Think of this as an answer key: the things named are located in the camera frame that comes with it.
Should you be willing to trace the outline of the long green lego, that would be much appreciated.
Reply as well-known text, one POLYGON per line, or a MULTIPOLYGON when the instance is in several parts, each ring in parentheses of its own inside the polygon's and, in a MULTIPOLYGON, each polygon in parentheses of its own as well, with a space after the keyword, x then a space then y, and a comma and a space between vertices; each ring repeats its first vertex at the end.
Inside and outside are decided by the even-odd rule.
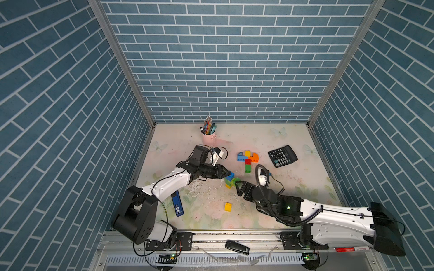
POLYGON ((232 186, 233 185, 233 182, 231 180, 227 179, 227 178, 225 178, 224 181, 225 181, 225 184, 228 185, 228 186, 232 186))

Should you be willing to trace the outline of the long light blue lego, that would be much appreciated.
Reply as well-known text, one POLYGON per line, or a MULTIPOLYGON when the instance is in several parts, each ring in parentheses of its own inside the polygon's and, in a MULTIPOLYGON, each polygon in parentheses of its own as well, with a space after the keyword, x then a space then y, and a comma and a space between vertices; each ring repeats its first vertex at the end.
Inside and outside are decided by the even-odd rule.
POLYGON ((246 159, 249 159, 249 157, 246 157, 246 156, 244 156, 244 157, 245 157, 244 159, 238 159, 237 158, 237 161, 243 161, 244 162, 246 159))

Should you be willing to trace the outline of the yellow lego bottom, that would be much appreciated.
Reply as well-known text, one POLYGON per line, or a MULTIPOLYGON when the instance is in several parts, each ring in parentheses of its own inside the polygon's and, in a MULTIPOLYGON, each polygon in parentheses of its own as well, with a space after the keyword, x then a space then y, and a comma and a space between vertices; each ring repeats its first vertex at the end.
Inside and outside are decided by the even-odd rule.
POLYGON ((232 204, 226 202, 226 203, 224 204, 224 210, 225 210, 226 212, 231 212, 231 210, 232 210, 232 204))

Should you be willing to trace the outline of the long lime lego brick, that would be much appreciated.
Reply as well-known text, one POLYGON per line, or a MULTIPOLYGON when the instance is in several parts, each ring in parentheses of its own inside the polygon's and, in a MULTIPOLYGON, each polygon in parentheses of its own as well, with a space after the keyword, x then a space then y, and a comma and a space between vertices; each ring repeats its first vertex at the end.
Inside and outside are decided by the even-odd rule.
POLYGON ((233 182, 234 185, 236 185, 237 182, 239 182, 239 181, 241 181, 241 180, 240 180, 238 177, 235 177, 235 178, 232 180, 232 182, 233 182))

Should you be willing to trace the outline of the long orange lego brick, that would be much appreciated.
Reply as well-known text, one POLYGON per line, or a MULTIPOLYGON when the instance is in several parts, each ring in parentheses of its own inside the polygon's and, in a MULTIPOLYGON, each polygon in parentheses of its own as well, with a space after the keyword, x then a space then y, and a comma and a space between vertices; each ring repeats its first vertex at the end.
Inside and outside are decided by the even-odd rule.
POLYGON ((257 162, 259 161, 259 158, 257 158, 257 157, 249 157, 249 160, 250 160, 252 163, 257 163, 257 162))

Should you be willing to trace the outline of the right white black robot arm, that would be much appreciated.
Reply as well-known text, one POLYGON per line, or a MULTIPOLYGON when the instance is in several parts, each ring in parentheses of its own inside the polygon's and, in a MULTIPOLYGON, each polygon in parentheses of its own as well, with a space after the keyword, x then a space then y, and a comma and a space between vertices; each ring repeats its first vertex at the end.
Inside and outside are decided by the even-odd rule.
POLYGON ((405 256, 400 222, 381 203, 342 207, 312 202, 245 181, 235 183, 237 194, 257 211, 288 227, 300 227, 302 247, 367 246, 389 256, 405 256))

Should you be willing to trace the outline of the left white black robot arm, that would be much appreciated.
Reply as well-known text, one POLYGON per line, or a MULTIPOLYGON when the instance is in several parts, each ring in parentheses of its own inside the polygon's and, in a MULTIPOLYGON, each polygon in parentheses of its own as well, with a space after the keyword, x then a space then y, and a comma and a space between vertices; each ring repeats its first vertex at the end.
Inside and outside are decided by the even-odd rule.
POLYGON ((144 187, 129 187, 118 206, 111 227, 136 245, 156 241, 162 249, 176 242, 177 229, 168 221, 157 221, 157 208, 167 198, 195 180, 223 179, 231 172, 219 159, 227 159, 224 147, 197 145, 190 156, 177 163, 162 179, 144 187))

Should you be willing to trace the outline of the pink pen cup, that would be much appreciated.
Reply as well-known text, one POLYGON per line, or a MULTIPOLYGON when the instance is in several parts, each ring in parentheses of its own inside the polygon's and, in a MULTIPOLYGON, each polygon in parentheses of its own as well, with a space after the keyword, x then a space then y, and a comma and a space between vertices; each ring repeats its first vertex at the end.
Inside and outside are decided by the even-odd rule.
POLYGON ((204 145, 210 146, 210 147, 214 147, 217 144, 217 135, 216 133, 213 134, 203 134, 202 135, 202 143, 204 145))

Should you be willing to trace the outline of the blue black usb device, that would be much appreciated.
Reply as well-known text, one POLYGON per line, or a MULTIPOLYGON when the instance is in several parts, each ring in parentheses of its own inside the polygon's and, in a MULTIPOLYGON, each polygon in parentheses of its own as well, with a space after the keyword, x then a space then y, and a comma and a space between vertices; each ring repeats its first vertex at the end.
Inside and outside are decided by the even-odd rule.
POLYGON ((176 190, 174 193, 171 194, 171 199, 174 206, 175 215, 177 217, 183 216, 184 209, 183 209, 180 193, 178 190, 176 190))

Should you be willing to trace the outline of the black calculator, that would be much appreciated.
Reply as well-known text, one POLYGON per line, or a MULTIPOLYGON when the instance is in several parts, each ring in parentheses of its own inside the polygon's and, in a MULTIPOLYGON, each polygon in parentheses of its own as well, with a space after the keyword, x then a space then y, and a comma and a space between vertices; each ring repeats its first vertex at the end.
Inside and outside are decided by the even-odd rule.
POLYGON ((271 150, 268 155, 275 168, 288 166, 298 160, 296 153, 289 145, 271 150))

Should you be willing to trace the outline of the red marker pen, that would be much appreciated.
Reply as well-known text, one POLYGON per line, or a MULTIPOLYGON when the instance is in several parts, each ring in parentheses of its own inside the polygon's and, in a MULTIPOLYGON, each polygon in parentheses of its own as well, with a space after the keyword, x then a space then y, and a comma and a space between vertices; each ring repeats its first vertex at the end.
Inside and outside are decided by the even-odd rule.
POLYGON ((368 246, 356 246, 356 247, 340 247, 340 248, 335 248, 335 251, 337 253, 342 253, 342 252, 358 252, 358 251, 368 251, 370 250, 370 247, 368 246))

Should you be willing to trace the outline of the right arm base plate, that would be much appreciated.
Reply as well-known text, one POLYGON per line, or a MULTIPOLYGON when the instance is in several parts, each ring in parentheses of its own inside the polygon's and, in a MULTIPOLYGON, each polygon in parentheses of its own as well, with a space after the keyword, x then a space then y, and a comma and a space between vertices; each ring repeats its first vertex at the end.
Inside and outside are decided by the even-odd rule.
POLYGON ((328 250, 328 245, 316 243, 309 233, 283 231, 279 237, 285 250, 328 250))

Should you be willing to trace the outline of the black remote on rail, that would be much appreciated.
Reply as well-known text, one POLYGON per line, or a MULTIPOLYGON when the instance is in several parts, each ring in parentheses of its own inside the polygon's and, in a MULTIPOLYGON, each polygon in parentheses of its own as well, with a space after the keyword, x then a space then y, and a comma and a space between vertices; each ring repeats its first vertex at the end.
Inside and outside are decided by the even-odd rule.
POLYGON ((249 255, 250 254, 250 248, 249 247, 242 245, 238 242, 232 241, 232 240, 226 241, 225 248, 228 250, 234 251, 236 253, 243 254, 243 255, 249 255))

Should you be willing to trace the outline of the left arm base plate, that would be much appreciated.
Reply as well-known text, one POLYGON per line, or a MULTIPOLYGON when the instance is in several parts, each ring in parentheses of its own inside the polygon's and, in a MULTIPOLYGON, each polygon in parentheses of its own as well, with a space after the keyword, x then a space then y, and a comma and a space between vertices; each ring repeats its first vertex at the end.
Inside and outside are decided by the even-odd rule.
POLYGON ((193 242, 192 232, 177 232, 175 236, 171 236, 174 240, 174 244, 162 243, 160 241, 152 240, 147 241, 145 249, 146 251, 174 251, 176 248, 181 251, 190 251, 193 242))

